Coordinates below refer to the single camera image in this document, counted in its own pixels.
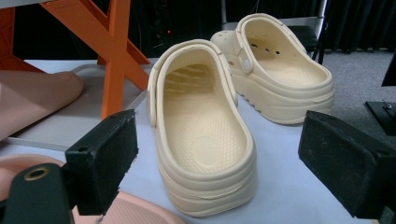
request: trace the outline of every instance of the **dark background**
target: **dark background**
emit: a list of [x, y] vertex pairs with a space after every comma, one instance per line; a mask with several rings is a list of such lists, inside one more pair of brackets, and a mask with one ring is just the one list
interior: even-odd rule
[[[107, 12], [109, 0], [93, 0]], [[254, 12], [279, 19], [315, 16], [319, 0], [227, 0], [227, 21]], [[328, 0], [326, 48], [396, 47], [396, 1]], [[176, 43], [210, 39], [221, 30], [220, 0], [133, 0], [129, 38], [148, 58]], [[95, 59], [96, 53], [39, 4], [17, 7], [14, 54], [22, 59]]]

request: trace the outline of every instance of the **gray floor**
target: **gray floor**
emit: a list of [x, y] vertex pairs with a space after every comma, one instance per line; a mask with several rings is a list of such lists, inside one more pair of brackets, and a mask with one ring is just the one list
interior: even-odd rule
[[386, 50], [326, 53], [323, 65], [334, 77], [336, 94], [332, 115], [391, 147], [388, 136], [364, 105], [366, 101], [396, 102], [396, 87], [381, 87], [393, 52]]

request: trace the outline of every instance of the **orange wooden frame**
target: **orange wooden frame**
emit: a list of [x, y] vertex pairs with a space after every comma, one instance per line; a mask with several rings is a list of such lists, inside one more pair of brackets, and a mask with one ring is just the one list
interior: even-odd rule
[[[140, 64], [149, 63], [149, 60], [128, 39], [131, 0], [110, 0], [107, 14], [92, 0], [56, 0], [40, 5], [98, 53], [99, 63], [106, 62], [102, 119], [122, 110], [125, 78], [141, 91], [147, 88], [149, 76]], [[6, 10], [9, 10], [7, 17], [11, 21], [7, 19], [4, 25], [0, 23], [0, 36], [7, 35], [4, 38], [7, 41], [2, 41], [3, 38], [0, 37], [0, 46], [6, 46], [7, 49], [5, 52], [0, 51], [0, 69], [9, 67], [8, 69], [32, 71], [32, 67], [10, 66], [12, 63], [1, 58], [3, 54], [8, 54], [8, 58], [28, 64], [12, 55], [15, 8]]]

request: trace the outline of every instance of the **white table surface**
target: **white table surface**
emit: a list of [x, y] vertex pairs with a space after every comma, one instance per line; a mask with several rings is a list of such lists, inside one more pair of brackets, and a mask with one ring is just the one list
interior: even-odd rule
[[[239, 97], [238, 111], [257, 148], [259, 186], [256, 195], [242, 206], [211, 217], [194, 218], [179, 213], [167, 197], [158, 171], [155, 136], [149, 125], [146, 103], [145, 99], [135, 109], [139, 153], [120, 190], [156, 203], [187, 223], [373, 223], [352, 217], [299, 159], [302, 124], [274, 124], [242, 97]], [[60, 150], [0, 143], [0, 156], [18, 153], [47, 155], [65, 161]]]

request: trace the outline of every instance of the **clog strap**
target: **clog strap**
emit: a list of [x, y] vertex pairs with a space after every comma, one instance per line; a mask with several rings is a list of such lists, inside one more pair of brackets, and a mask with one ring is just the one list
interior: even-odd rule
[[263, 19], [263, 18], [276, 22], [279, 26], [282, 27], [283, 31], [288, 34], [291, 40], [294, 41], [299, 46], [300, 49], [306, 52], [305, 47], [301, 44], [300, 40], [297, 38], [294, 32], [291, 29], [289, 29], [289, 27], [286, 26], [282, 21], [264, 13], [256, 13], [256, 14], [248, 15], [245, 18], [243, 18], [240, 22], [238, 22], [238, 25], [236, 26], [236, 29], [233, 34], [236, 35], [236, 38], [235, 36], [233, 37], [233, 49], [235, 55], [238, 58], [240, 64], [242, 65], [242, 70], [247, 75], [251, 74], [251, 72], [253, 71], [254, 56], [252, 55], [250, 46], [248, 45], [246, 34], [244, 34], [244, 25], [252, 19]]
[[236, 90], [233, 86], [233, 81], [231, 78], [231, 71], [228, 66], [227, 60], [221, 50], [213, 43], [207, 40], [200, 40], [200, 39], [195, 39], [191, 41], [186, 41], [180, 44], [176, 44], [170, 49], [168, 49], [161, 57], [160, 59], [154, 64], [153, 68], [151, 69], [149, 78], [148, 78], [148, 112], [149, 112], [149, 120], [151, 123], [152, 127], [155, 127], [157, 125], [157, 80], [158, 76], [160, 74], [160, 71], [163, 67], [163, 64], [165, 61], [169, 58], [169, 56], [175, 52], [178, 49], [182, 49], [191, 45], [205, 45], [207, 47], [212, 48], [216, 54], [219, 56], [219, 60], [221, 62], [221, 67], [223, 70], [223, 73], [220, 72], [221, 74], [224, 74], [225, 79], [227, 81], [227, 87], [228, 90], [233, 97], [233, 102], [235, 105], [238, 105], [238, 96], [236, 93]]

